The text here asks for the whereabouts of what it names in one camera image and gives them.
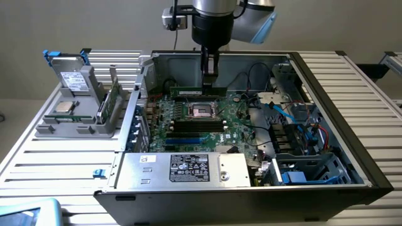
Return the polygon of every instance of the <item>circuit board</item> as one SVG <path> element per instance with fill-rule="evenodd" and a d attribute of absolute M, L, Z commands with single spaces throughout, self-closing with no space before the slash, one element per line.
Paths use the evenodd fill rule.
<path fill-rule="evenodd" d="M 99 107 L 98 113 L 97 113 L 97 119 L 102 124 L 106 122 L 106 120 L 111 117 L 117 105 L 117 99 L 119 96 L 119 81 L 118 77 L 113 77 L 114 84 L 109 91 L 109 94 L 106 96 L 105 101 L 102 102 L 102 105 Z"/>
<path fill-rule="evenodd" d="M 245 137 L 250 135 L 253 129 L 245 126 L 239 118 L 237 117 L 237 111 L 245 112 L 245 105 L 241 106 L 242 101 L 238 103 L 234 102 L 234 98 L 238 97 L 241 100 L 241 95 L 235 92 L 227 92 L 226 97 L 219 98 L 219 101 L 214 101 L 213 105 L 217 105 L 217 117 L 211 120 L 226 121 L 227 129 L 225 132 L 203 132 L 201 133 L 201 143 L 199 144 L 181 144 L 174 145 L 175 150 L 167 151 L 166 147 L 173 146 L 166 144 L 167 133 L 170 133 L 170 122 L 171 119 L 178 119 L 181 121 L 193 121 L 198 120 L 198 118 L 187 118 L 189 116 L 189 106 L 190 102 L 177 102 L 170 100 L 169 96 L 158 99 L 155 103 L 149 105 L 149 123 L 151 128 L 151 137 L 153 142 L 150 144 L 150 152 L 223 152 L 229 150 L 233 146 L 239 148 L 239 152 L 245 153 L 248 158 L 253 158 L 257 149 L 250 146 Z M 250 124 L 250 120 L 246 120 L 243 117 L 243 123 Z"/>

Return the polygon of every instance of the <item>green circuit board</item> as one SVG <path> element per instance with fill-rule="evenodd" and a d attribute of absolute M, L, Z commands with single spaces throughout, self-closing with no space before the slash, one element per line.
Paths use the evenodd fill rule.
<path fill-rule="evenodd" d="M 235 103 L 233 98 L 239 97 L 234 92 L 227 92 L 226 97 L 219 98 L 219 101 L 214 101 L 217 117 L 211 121 L 226 121 L 227 129 L 225 132 L 203 132 L 201 133 L 201 144 L 182 144 L 182 145 L 167 145 L 166 139 L 167 133 L 170 133 L 170 121 L 177 119 L 179 121 L 199 120 L 198 118 L 189 118 L 189 105 L 191 102 L 177 102 L 170 100 L 170 97 L 162 97 L 157 100 L 153 106 L 153 116 L 149 114 L 149 123 L 151 128 L 151 144 L 150 152 L 215 152 L 229 150 L 233 146 L 239 148 L 239 152 L 246 154 L 246 157 L 253 158 L 257 153 L 256 147 L 250 146 L 245 137 L 250 135 L 253 129 L 245 126 L 238 117 L 237 111 L 242 104 Z M 241 107 L 241 112 L 245 112 L 245 104 Z M 243 123 L 250 124 L 250 120 L 243 119 Z M 256 145 L 254 140 L 249 140 L 249 143 Z M 174 151 L 167 151 L 167 146 L 175 146 Z"/>

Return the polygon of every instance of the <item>gray wall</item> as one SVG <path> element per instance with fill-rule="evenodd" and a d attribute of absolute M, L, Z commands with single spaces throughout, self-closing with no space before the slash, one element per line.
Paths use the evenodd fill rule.
<path fill-rule="evenodd" d="M 231 49 L 344 50 L 357 62 L 378 62 L 402 50 L 402 0 L 276 0 L 280 18 L 268 42 Z M 45 99 L 57 77 L 45 49 L 171 49 L 174 32 L 161 14 L 171 0 L 0 0 L 0 98 Z M 178 49 L 195 47 L 179 31 Z M 397 96 L 402 79 L 382 83 Z"/>

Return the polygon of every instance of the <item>slotted metal table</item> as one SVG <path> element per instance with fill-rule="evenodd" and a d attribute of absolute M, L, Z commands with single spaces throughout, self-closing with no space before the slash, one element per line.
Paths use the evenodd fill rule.
<path fill-rule="evenodd" d="M 336 52 L 300 54 L 396 191 L 369 206 L 350 207 L 328 222 L 268 225 L 401 225 L 402 111 L 348 56 Z M 123 89 L 133 89 L 141 73 L 141 56 L 141 51 L 91 51 L 90 61 L 105 86 L 111 85 L 109 66 L 114 64 L 119 65 Z M 36 138 L 35 126 L 55 104 L 58 88 L 0 164 L 0 205 L 54 197 L 62 204 L 65 225 L 115 226 L 115 220 L 93 197 L 94 191 L 107 186 L 109 178 L 93 178 L 93 171 L 113 168 L 122 123 L 110 139 Z"/>
<path fill-rule="evenodd" d="M 385 64 L 402 78 L 402 52 L 385 52 L 380 63 Z"/>

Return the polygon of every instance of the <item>sticker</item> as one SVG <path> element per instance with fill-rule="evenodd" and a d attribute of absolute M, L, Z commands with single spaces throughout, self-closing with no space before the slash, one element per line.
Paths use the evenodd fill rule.
<path fill-rule="evenodd" d="M 69 118 L 57 118 L 58 121 L 73 122 L 73 119 Z"/>
<path fill-rule="evenodd" d="M 210 162 L 207 154 L 173 154 L 170 156 L 171 182 L 209 182 Z"/>
<path fill-rule="evenodd" d="M 65 82 L 71 91 L 89 91 L 89 86 L 82 73 L 79 72 L 61 72 Z"/>
<path fill-rule="evenodd" d="M 202 91 L 179 91 L 179 95 L 202 95 Z"/>
<path fill-rule="evenodd" d="M 141 163 L 157 162 L 157 155 L 142 155 L 139 158 Z"/>

